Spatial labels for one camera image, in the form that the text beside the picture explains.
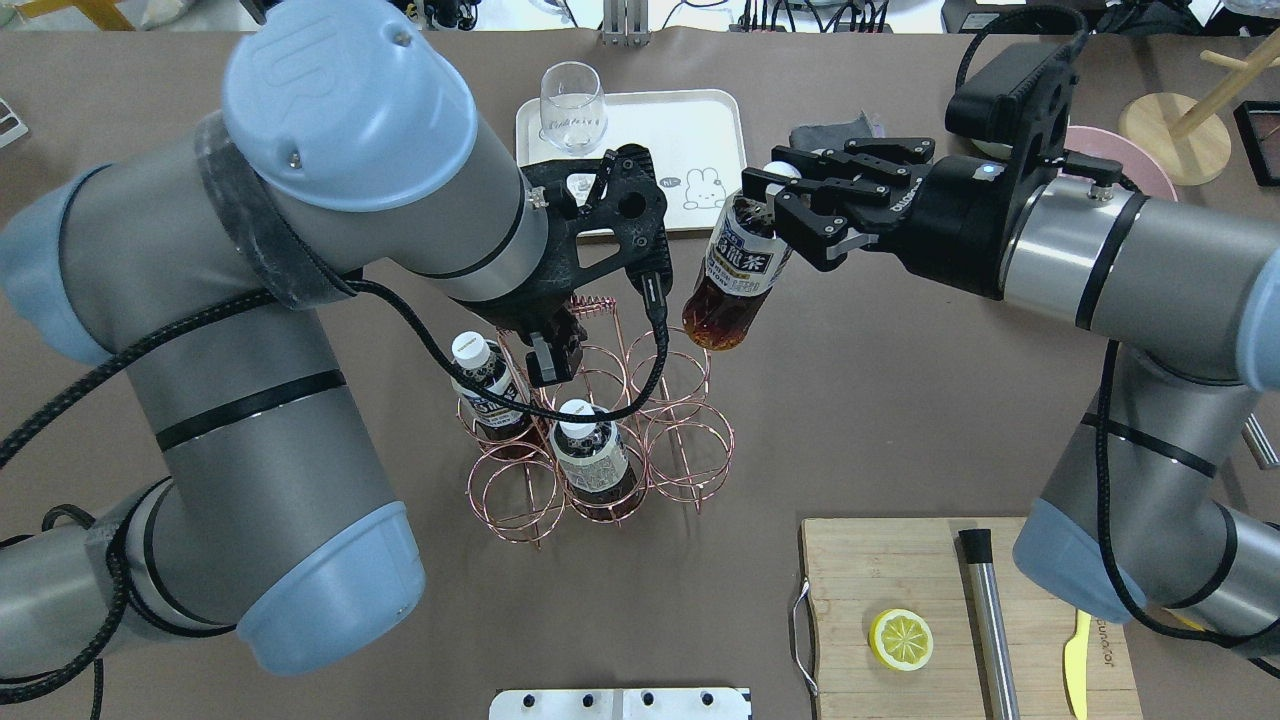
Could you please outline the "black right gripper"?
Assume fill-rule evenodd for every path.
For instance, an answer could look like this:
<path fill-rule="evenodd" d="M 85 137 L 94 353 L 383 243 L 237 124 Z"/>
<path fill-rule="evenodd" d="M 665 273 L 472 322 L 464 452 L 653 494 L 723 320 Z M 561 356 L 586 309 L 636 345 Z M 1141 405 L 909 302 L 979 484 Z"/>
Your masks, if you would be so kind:
<path fill-rule="evenodd" d="M 773 147 L 772 160 L 800 173 L 774 196 L 774 233 L 819 272 L 832 272 L 850 251 L 879 238 L 881 252 L 895 255 L 914 275 L 1001 300 L 1001 266 L 1014 227 L 1051 181 L 1051 168 L 952 155 L 924 177 L 936 149 L 925 137 L 851 138 L 835 150 Z M 923 177 L 901 223 L 901 213 L 888 205 Z M 823 183 L 852 201 L 838 200 L 833 211 L 809 208 L 796 190 L 815 192 Z"/>

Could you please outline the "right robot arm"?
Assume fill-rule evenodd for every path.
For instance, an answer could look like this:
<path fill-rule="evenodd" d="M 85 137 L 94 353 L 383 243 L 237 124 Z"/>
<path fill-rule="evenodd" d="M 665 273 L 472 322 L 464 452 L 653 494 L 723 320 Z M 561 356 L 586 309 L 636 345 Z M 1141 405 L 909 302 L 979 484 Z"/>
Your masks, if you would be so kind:
<path fill-rule="evenodd" d="M 1100 386 L 1014 546 L 1071 606 L 1277 671 L 1277 525 L 1210 482 L 1277 388 L 1277 227 L 1153 199 L 1057 150 L 933 159 L 928 138 L 778 146 L 742 173 L 828 272 L 854 249 L 1105 337 Z"/>

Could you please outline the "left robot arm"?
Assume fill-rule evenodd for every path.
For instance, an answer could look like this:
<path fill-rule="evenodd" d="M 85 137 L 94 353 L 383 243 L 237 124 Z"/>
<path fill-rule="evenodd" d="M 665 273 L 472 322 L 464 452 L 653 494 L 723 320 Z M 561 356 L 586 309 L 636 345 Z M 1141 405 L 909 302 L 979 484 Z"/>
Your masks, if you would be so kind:
<path fill-rule="evenodd" d="M 3 232 L 3 291 L 92 372 L 3 442 L 10 460 L 125 372 L 169 470 L 95 520 L 3 547 L 3 702 L 109 650 L 234 632 L 276 675 L 361 650 L 425 571 L 315 313 L 388 259 L 570 380 L 566 306 L 626 270 L 666 345 L 666 195 L 636 143 L 518 167 L 462 76 L 384 1 L 283 1 L 233 51 L 221 109 L 100 167 Z"/>

